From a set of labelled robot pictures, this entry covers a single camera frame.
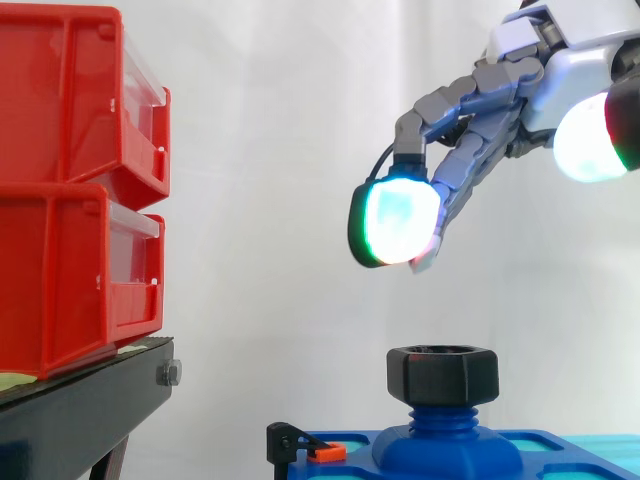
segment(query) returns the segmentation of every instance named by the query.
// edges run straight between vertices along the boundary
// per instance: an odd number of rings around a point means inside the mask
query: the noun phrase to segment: red plastic drawer
[[[0,4],[0,182],[96,182],[133,210],[169,195],[168,90],[110,7]]]
[[[0,372],[46,378],[162,327],[164,222],[101,185],[0,184]]]

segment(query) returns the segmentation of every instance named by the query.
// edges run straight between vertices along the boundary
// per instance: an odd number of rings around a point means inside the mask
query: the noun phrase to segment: light blue tray
[[[640,475],[640,435],[565,437],[565,440]]]

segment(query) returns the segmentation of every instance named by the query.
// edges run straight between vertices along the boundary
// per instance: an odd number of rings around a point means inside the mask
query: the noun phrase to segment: metal bolt
[[[167,360],[164,364],[162,375],[163,384],[167,387],[176,387],[182,378],[182,362],[180,360]]]

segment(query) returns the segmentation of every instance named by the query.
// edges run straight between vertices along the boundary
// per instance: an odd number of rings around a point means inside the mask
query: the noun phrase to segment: black cable
[[[380,158],[371,169],[371,173],[369,174],[366,180],[367,182],[373,182],[376,179],[376,177],[378,176],[378,172],[382,168],[382,165],[387,160],[389,155],[391,155],[391,152],[393,152],[393,143],[389,145],[384,152],[382,152],[382,155],[380,155]]]

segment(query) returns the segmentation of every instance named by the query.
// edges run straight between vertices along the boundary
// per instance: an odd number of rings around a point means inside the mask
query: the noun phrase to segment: white backdrop
[[[348,251],[351,193],[395,119],[468,74],[518,3],[114,0],[173,93],[172,193],[151,210],[184,364],[124,480],[271,478],[273,421],[404,423],[385,354],[417,343],[498,353],[490,426],[640,431],[640,177],[578,185],[535,152],[476,189],[432,270]]]

